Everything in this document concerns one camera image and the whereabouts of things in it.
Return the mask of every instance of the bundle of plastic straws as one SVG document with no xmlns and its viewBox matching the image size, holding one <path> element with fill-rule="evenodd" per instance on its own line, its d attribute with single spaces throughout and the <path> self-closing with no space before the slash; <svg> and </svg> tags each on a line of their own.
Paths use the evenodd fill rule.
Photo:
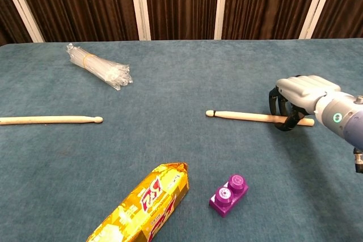
<svg viewBox="0 0 363 242">
<path fill-rule="evenodd" d="M 72 63 L 88 70 L 118 91 L 121 86 L 133 82 L 129 65 L 99 58 L 72 43 L 67 45 L 67 52 Z"/>
</svg>

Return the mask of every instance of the drumstick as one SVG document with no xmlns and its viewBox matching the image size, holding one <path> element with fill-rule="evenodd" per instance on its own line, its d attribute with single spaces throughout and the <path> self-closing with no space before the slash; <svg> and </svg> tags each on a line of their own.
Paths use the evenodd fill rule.
<svg viewBox="0 0 363 242">
<path fill-rule="evenodd" d="M 287 119 L 286 116 L 272 116 L 270 114 L 258 114 L 258 113 L 239 113 L 239 112 L 228 112 L 228 111 L 206 111 L 205 114 L 209 117 L 222 117 L 228 119 L 238 120 L 250 120 L 259 122 L 272 122 L 272 123 L 284 123 Z M 300 126 L 314 126 L 314 119 L 303 118 L 297 125 Z"/>
<path fill-rule="evenodd" d="M 0 117 L 0 125 L 48 124 L 48 123 L 101 123 L 102 117 L 90 116 L 18 116 Z"/>
</svg>

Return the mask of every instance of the robotic hand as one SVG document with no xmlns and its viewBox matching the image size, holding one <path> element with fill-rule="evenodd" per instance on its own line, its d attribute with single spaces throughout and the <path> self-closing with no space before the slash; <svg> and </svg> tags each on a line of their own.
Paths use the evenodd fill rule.
<svg viewBox="0 0 363 242">
<path fill-rule="evenodd" d="M 271 114 L 276 114 L 276 99 L 285 123 L 275 126 L 282 131 L 292 130 L 307 115 L 314 114 L 325 127 L 354 146 L 356 172 L 363 173 L 363 96 L 354 97 L 319 76 L 300 76 L 280 79 L 269 93 Z M 291 103 L 288 113 L 286 102 Z"/>
</svg>

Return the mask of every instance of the yellow snack package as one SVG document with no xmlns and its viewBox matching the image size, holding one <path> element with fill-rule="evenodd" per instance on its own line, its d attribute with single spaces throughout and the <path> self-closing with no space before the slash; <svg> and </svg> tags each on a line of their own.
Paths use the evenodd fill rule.
<svg viewBox="0 0 363 242">
<path fill-rule="evenodd" d="M 87 242 L 150 242 L 189 191 L 187 172 L 186 163 L 156 167 Z"/>
</svg>

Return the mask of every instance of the blue table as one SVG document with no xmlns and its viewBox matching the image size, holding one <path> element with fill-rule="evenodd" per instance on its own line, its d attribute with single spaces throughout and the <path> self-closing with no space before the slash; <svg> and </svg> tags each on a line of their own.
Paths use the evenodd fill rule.
<svg viewBox="0 0 363 242">
<path fill-rule="evenodd" d="M 269 113 L 276 80 L 316 74 L 363 93 L 363 39 L 73 43 L 129 63 L 121 91 L 72 64 L 67 43 L 0 48 L 0 116 L 102 116 L 102 124 L 0 126 L 0 241 L 85 241 L 156 166 L 189 165 L 190 190 L 154 241 L 363 241 L 363 175 L 323 125 L 205 116 Z M 208 206 L 233 173 L 250 189 Z"/>
</svg>

